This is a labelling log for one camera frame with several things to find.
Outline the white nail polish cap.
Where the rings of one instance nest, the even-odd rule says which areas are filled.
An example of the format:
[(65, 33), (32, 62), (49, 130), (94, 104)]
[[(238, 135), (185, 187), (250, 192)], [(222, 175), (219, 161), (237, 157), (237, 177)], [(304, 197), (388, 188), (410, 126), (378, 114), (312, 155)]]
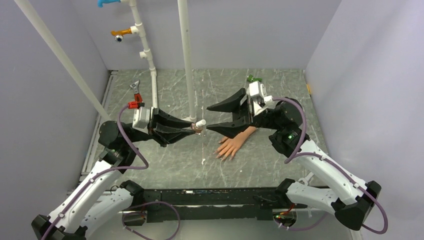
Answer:
[(195, 126), (197, 129), (202, 129), (202, 128), (204, 128), (206, 125), (207, 125), (207, 121), (206, 121), (205, 119), (199, 120), (199, 121), (197, 121), (197, 122), (194, 124), (194, 126)]

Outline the glitter nail polish bottle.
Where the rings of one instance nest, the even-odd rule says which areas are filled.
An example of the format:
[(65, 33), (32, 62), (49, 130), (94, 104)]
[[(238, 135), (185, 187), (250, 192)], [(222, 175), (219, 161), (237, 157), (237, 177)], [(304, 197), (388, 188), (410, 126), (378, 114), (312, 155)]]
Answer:
[(191, 129), (196, 133), (196, 134), (201, 134), (203, 131), (203, 127), (197, 127), (197, 125), (195, 123), (193, 123), (191, 125)]

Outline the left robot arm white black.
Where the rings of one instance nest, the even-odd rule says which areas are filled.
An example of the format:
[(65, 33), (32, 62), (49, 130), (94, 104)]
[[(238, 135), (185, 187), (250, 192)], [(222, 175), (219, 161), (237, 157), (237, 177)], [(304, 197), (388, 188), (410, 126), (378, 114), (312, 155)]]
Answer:
[(113, 215), (127, 209), (138, 210), (151, 205), (152, 199), (137, 183), (126, 180), (111, 195), (103, 193), (127, 170), (136, 170), (135, 158), (140, 158), (141, 170), (149, 167), (147, 159), (135, 146), (137, 142), (153, 140), (162, 147), (193, 135), (193, 123), (176, 118), (155, 107), (134, 106), (131, 123), (119, 118), (105, 121), (99, 129), (98, 142), (104, 147), (99, 160), (89, 174), (48, 215), (38, 215), (31, 223), (39, 240), (86, 240)]

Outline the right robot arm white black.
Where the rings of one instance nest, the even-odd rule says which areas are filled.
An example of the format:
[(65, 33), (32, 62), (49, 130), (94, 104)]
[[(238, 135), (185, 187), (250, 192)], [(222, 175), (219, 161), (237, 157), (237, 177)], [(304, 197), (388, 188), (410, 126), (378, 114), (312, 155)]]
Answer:
[(378, 202), (381, 186), (344, 169), (308, 137), (305, 112), (296, 100), (241, 88), (207, 109), (232, 114), (231, 122), (207, 126), (208, 130), (230, 139), (248, 127), (274, 130), (269, 140), (273, 148), (285, 156), (285, 163), (301, 164), (326, 184), (326, 188), (316, 188), (287, 178), (274, 191), (280, 207), (306, 205), (320, 209), (354, 231), (365, 227), (373, 207), (381, 208)]

